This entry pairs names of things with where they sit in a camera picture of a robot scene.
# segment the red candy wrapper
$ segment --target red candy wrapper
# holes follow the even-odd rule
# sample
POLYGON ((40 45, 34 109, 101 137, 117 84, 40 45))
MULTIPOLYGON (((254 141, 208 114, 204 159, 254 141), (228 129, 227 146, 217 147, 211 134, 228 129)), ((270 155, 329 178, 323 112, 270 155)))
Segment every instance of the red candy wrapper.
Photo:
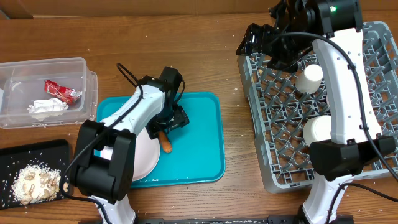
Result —
POLYGON ((75 103, 76 100, 81 97, 80 91, 60 86, 58 83, 51 80, 44 81, 44 91, 56 96, 69 105, 75 103))

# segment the white plate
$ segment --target white plate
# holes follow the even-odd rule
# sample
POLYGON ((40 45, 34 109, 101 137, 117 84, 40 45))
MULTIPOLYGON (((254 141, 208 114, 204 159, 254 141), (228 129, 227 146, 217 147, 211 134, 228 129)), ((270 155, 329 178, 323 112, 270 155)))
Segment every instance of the white plate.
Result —
MULTIPOLYGON (((112 148, 105 147, 101 151, 101 157, 110 160, 112 148)), ((158 139, 150 139, 144 128, 136 139, 136 157, 134 159, 134 174, 132 181, 141 180, 155 169, 160 157, 160 144, 158 139)))

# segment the blue tray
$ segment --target blue tray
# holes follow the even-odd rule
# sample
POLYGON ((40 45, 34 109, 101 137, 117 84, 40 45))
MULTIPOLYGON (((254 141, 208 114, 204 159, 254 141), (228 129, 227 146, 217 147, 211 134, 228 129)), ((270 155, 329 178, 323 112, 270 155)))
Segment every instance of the blue tray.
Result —
MULTIPOLYGON (((98 106, 97 121, 116 112, 130 96, 105 99, 98 106)), ((131 188, 214 182, 225 172, 223 123, 220 101, 212 93, 184 93, 178 103, 190 123, 168 135, 173 151, 160 152, 155 169, 131 188)))

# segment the gray wire basket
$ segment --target gray wire basket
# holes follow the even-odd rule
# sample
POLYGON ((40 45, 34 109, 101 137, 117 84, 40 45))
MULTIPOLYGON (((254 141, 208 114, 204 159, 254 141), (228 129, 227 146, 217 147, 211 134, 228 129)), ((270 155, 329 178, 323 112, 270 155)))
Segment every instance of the gray wire basket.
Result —
MULTIPOLYGON (((372 106, 384 135, 398 143, 398 50, 388 26, 367 22, 363 29, 363 60, 372 106)), ((297 73, 267 68, 263 54, 239 56, 244 94, 247 96, 255 132, 255 146, 264 187, 271 193, 298 190, 313 183, 314 171, 303 140, 304 124, 316 116, 330 114, 326 88, 322 82, 314 94, 299 93, 297 76, 308 65, 317 64, 313 53, 299 62, 297 73)), ((386 157, 398 171, 398 148, 386 157)), ((356 179, 375 179, 390 175, 380 161, 366 166, 356 179)))

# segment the crumpled paper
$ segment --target crumpled paper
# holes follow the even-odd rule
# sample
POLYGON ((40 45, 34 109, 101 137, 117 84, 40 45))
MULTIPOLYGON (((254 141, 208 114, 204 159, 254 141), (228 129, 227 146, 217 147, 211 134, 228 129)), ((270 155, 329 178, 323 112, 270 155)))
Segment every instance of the crumpled paper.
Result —
MULTIPOLYGON (((43 113, 53 111, 64 111, 68 109, 68 104, 58 98, 52 98, 49 100, 35 100, 33 105, 29 105, 28 112, 31 113, 43 113)), ((31 115, 38 121, 43 121, 45 118, 51 116, 60 116, 63 113, 50 113, 50 114, 37 114, 31 115)))

